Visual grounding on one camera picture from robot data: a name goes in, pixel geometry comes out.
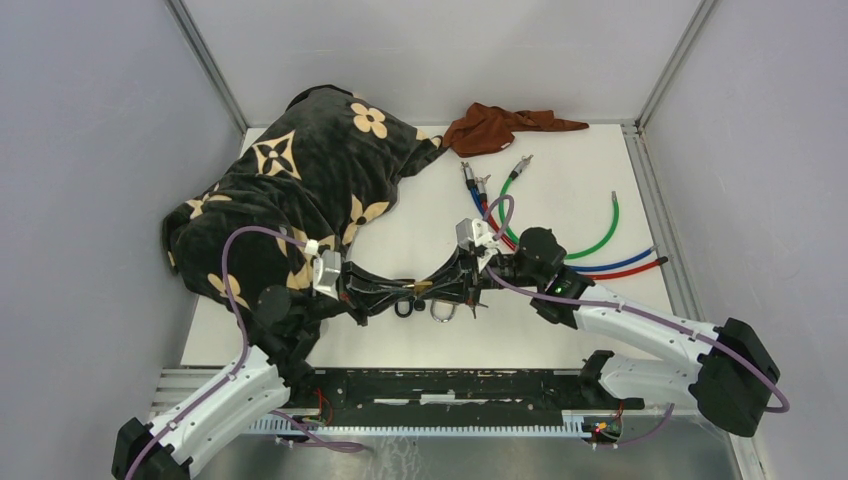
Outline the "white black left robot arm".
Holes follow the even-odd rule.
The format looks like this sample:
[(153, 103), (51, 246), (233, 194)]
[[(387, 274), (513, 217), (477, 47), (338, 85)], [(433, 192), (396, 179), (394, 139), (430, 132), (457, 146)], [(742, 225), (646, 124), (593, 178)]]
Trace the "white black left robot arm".
[(335, 252), (317, 259), (309, 291), (272, 285), (261, 291), (243, 346), (230, 364), (185, 400), (144, 423), (118, 431), (111, 474), (116, 479), (192, 479), (233, 439), (284, 406), (307, 404), (315, 384), (306, 358), (323, 320), (349, 314), (358, 323), (416, 300), (427, 282), (388, 279)]

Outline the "small brass padlock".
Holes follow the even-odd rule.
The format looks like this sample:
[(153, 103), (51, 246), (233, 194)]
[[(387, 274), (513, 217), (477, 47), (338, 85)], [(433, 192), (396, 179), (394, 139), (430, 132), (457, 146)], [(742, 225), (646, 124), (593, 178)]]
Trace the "small brass padlock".
[(406, 288), (411, 289), (415, 295), (420, 294), (432, 287), (433, 283), (431, 281), (416, 281), (406, 285)]

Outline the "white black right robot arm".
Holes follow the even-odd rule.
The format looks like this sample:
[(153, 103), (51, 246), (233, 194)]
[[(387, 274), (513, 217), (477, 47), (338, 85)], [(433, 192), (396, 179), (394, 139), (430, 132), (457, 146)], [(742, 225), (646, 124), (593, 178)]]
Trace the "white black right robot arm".
[(529, 298), (547, 322), (612, 338), (642, 352), (633, 359), (597, 351), (577, 382), (580, 400), (602, 408), (614, 398), (689, 404), (713, 425), (752, 437), (767, 413), (790, 402), (777, 383), (780, 370), (748, 323), (717, 325), (641, 305), (576, 272), (563, 262), (553, 232), (525, 230), (516, 250), (501, 253), (481, 221), (460, 225), (450, 259), (414, 293), (427, 300), (475, 308), (485, 290), (506, 289)]

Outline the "silver keys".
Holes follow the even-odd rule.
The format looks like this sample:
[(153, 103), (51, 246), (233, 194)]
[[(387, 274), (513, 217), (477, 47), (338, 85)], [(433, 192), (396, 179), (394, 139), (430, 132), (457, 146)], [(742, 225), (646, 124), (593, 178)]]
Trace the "silver keys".
[(477, 318), (478, 308), (487, 308), (487, 305), (475, 302), (474, 300), (468, 300), (465, 305), (471, 310), (471, 315), (474, 319)]

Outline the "black padlock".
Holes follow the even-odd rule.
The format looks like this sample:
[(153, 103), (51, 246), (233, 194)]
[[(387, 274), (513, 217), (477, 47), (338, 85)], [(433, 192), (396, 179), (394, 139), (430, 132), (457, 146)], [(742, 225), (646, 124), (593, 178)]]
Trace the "black padlock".
[(426, 309), (426, 302), (420, 299), (406, 299), (397, 302), (394, 307), (394, 313), (398, 318), (409, 318), (413, 313), (423, 312)]

